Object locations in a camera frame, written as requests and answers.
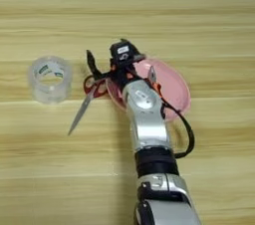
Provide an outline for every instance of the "silver metal arm segment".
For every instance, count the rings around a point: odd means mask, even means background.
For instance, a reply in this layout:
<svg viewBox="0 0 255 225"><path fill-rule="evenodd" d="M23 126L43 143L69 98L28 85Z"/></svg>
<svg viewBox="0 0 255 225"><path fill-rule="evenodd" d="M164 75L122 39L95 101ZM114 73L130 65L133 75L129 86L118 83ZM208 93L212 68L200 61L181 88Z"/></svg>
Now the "silver metal arm segment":
<svg viewBox="0 0 255 225"><path fill-rule="evenodd" d="M160 96L144 80L127 84L123 96L138 173L135 225L201 224L178 174Z"/></svg>
<svg viewBox="0 0 255 225"><path fill-rule="evenodd" d="M150 146L170 148L169 134L161 115L162 101L144 80L128 84L124 89L130 118L133 150Z"/></svg>

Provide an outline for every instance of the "scissor blade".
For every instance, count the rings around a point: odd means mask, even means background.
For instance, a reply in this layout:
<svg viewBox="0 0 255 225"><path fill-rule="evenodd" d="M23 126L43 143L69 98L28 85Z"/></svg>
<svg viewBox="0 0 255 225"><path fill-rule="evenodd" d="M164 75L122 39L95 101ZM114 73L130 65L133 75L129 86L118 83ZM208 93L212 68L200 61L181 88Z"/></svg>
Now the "scissor blade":
<svg viewBox="0 0 255 225"><path fill-rule="evenodd" d="M81 120L82 116L84 115L86 109L88 108L92 98L93 98L93 94L96 90L96 87L93 87L92 90L87 94L86 98L84 99L80 109L78 110L76 117L70 127L70 130L68 132L68 135L70 135L73 130L76 128L77 124L79 123L79 121Z"/></svg>
<svg viewBox="0 0 255 225"><path fill-rule="evenodd" d="M149 71L147 73L147 78L151 83L156 83L156 74L155 74L155 69L153 66L149 68Z"/></svg>

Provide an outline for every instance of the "black connector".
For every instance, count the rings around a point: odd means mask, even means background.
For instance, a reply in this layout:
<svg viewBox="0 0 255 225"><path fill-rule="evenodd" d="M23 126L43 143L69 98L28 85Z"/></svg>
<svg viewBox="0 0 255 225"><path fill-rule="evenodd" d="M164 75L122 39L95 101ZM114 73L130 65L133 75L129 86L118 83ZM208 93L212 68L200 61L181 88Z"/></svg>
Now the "black connector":
<svg viewBox="0 0 255 225"><path fill-rule="evenodd" d="M141 149L135 154L135 163L138 177L154 173L179 175L172 151L163 147Z"/></svg>

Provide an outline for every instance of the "scissors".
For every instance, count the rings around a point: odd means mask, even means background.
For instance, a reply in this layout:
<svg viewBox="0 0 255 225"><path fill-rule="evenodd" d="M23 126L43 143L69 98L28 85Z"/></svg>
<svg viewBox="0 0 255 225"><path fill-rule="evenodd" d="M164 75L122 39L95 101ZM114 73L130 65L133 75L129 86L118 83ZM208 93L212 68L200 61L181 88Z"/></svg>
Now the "scissors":
<svg viewBox="0 0 255 225"><path fill-rule="evenodd" d="M155 69L153 66L149 68L149 71L147 73L147 79L151 86L154 88L154 90L159 94L161 98L163 98L162 93L161 93L161 85L156 82L156 74L155 74Z"/></svg>
<svg viewBox="0 0 255 225"><path fill-rule="evenodd" d="M79 121L81 120L83 114L87 110L90 102L94 98L99 98L103 95L105 95L108 92L106 80L100 79L98 81L95 81L94 77L92 75L88 76L84 80L84 91L87 94L85 97L80 109L78 110L76 117L70 127L70 130L68 132L68 135L72 133L72 131L75 129Z"/></svg>

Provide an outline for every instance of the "red scissor handle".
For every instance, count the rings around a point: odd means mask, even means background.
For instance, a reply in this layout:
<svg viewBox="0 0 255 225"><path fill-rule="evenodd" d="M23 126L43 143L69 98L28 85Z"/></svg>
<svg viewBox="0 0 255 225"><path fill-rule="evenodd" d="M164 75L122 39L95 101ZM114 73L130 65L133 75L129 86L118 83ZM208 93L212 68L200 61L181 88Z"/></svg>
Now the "red scissor handle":
<svg viewBox="0 0 255 225"><path fill-rule="evenodd" d="M85 78L84 80L85 93L88 94L94 87L96 87L93 94L94 98L99 98L108 92L105 79L95 81L93 76L88 76L87 78Z"/></svg>

